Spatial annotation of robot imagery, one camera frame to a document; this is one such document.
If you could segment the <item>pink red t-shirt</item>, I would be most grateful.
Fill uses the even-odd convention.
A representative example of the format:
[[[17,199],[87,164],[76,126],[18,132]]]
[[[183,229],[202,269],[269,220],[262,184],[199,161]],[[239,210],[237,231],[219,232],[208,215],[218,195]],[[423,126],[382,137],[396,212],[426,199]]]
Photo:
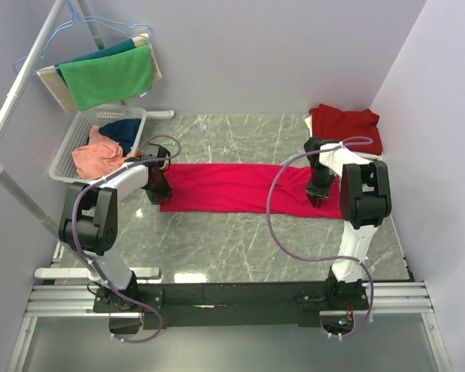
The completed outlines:
[[[167,172],[174,194],[160,210],[264,214],[270,186],[280,170],[280,165],[272,164],[175,164]],[[310,176],[309,167],[288,167],[275,185],[270,212],[341,219],[339,183],[333,184],[321,207],[314,207],[305,191]]]

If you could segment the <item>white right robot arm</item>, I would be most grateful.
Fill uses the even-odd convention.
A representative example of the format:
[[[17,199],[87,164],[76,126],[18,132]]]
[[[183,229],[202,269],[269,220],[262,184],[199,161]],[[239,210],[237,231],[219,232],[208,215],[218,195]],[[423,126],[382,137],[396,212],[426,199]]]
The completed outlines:
[[[311,177],[306,195],[312,206],[321,208],[339,182],[339,211],[344,220],[338,258],[325,281],[324,299],[334,309],[364,300],[360,263],[374,234],[391,214],[388,166],[382,160],[368,160],[334,140],[312,137],[304,144]]]

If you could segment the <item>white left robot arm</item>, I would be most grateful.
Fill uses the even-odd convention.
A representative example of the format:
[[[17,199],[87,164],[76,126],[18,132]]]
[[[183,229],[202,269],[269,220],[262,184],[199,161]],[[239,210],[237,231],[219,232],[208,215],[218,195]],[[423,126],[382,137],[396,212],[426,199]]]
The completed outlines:
[[[164,172],[170,169],[171,152],[151,143],[150,152],[130,158],[108,176],[90,184],[76,181],[67,189],[58,236],[93,270],[91,282],[101,302],[128,312],[140,303],[136,274],[115,247],[118,204],[137,189],[150,203],[171,199],[173,189]]]

